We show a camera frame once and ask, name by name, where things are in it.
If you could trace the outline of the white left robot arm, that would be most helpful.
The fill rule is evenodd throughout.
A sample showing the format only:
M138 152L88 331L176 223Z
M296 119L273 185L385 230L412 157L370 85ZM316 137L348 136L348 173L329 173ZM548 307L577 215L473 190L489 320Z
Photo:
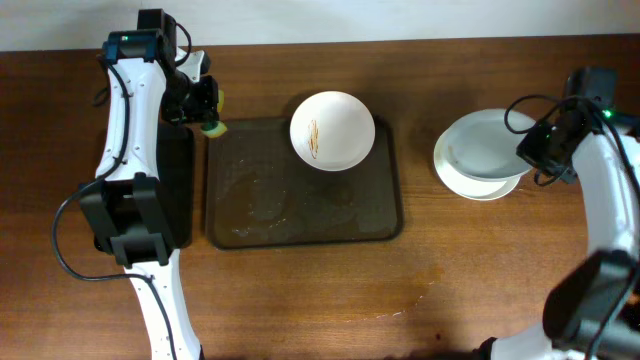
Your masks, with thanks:
M109 81L107 137L95 179L77 199L95 247L123 267L138 298L155 359L201 359L180 279L191 242L195 140L191 124L216 137L224 94L204 51L182 50L182 25L142 9L137 26L103 44Z

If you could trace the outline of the white sauce-stained plate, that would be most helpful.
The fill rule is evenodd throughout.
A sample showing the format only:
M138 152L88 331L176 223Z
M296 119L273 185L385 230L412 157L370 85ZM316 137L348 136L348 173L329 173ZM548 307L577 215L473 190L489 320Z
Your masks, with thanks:
M345 92L324 91L305 99L294 111L289 137L296 154L311 167L339 172L361 163L375 141L373 115Z

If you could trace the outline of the white ribbed plate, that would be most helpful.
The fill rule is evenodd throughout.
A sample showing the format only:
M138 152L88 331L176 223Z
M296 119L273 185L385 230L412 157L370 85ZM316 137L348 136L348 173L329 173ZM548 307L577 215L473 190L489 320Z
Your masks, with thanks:
M524 134L511 132L505 109L485 109L455 121L442 135L447 163L481 181L505 181L528 173L532 166L516 154Z

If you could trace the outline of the yellow green scrub sponge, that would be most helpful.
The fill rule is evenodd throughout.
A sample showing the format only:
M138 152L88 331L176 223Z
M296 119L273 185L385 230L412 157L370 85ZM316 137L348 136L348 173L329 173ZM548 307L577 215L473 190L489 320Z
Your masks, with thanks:
M218 90L216 104L213 107L212 119L205 122L200 128L201 133L209 139L221 137L227 131L226 125L220 120L220 112L224 106L224 98L224 91Z

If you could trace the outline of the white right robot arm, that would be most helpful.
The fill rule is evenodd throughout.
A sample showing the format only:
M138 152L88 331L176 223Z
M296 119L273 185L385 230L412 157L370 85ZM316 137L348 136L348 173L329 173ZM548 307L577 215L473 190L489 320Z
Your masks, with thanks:
M476 359L639 356L639 118L616 110L617 73L583 67L523 130L517 155L549 182L579 181L587 258L548 295L540 324L489 338Z

